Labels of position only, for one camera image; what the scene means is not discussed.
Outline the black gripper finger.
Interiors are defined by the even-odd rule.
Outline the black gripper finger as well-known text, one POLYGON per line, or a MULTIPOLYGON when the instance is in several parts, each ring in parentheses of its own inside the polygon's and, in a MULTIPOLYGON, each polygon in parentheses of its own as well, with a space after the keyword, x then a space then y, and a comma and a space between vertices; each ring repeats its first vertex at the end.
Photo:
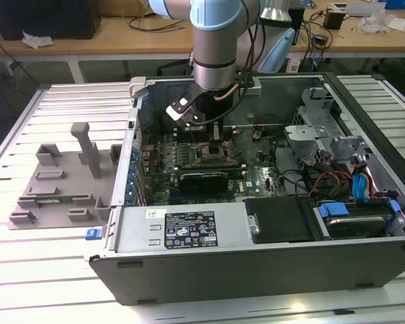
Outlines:
POLYGON ((209 148, 219 149, 223 143, 223 122, 215 121, 209 124, 209 148))

